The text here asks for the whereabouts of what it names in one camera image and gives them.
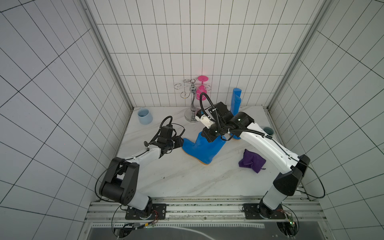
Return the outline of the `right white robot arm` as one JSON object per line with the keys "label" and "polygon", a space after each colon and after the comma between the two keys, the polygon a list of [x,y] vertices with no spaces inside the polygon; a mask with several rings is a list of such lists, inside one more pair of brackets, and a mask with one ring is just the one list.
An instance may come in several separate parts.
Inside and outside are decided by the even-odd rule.
{"label": "right white robot arm", "polygon": [[198,110],[196,120],[204,124],[202,137],[209,143],[225,134],[237,136],[256,148],[265,160],[278,169],[279,174],[257,206],[259,215],[270,219],[281,208],[281,203],[297,191],[309,169],[310,158],[288,150],[263,131],[248,114],[239,112],[233,115],[222,102],[211,105],[208,110]]}

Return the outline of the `blue rubber boot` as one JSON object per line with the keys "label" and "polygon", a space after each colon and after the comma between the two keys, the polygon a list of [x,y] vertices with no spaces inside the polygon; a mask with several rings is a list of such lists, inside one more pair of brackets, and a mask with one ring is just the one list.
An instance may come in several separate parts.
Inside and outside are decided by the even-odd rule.
{"label": "blue rubber boot", "polygon": [[231,113],[233,114],[233,116],[235,116],[239,112],[241,102],[242,102],[241,94],[242,94],[241,89],[239,88],[233,89],[232,99],[231,99]]}
{"label": "blue rubber boot", "polygon": [[202,164],[209,165],[225,143],[226,138],[222,140],[220,137],[217,137],[212,143],[209,143],[208,140],[202,136],[202,132],[200,132],[195,142],[184,139],[182,149],[186,154],[196,158]]}

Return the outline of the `purple cloth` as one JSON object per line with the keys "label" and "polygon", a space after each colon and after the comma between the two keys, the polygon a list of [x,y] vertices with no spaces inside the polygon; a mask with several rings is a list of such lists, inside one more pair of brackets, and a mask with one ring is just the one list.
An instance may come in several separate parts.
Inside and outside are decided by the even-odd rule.
{"label": "purple cloth", "polygon": [[259,154],[244,150],[243,158],[239,161],[240,168],[252,169],[255,173],[259,173],[261,170],[264,170],[264,165],[266,160],[261,157]]}

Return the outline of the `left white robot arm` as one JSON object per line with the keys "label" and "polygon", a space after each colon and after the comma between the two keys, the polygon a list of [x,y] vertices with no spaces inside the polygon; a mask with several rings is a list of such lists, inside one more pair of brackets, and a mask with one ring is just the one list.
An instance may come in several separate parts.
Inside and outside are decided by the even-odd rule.
{"label": "left white robot arm", "polygon": [[141,218],[148,218],[153,212],[152,198],[137,190],[139,171],[165,154],[183,146],[183,128],[177,134],[172,124],[160,127],[155,136],[144,142],[145,150],[128,158],[115,157],[102,173],[103,180],[96,188],[97,197],[133,209]]}

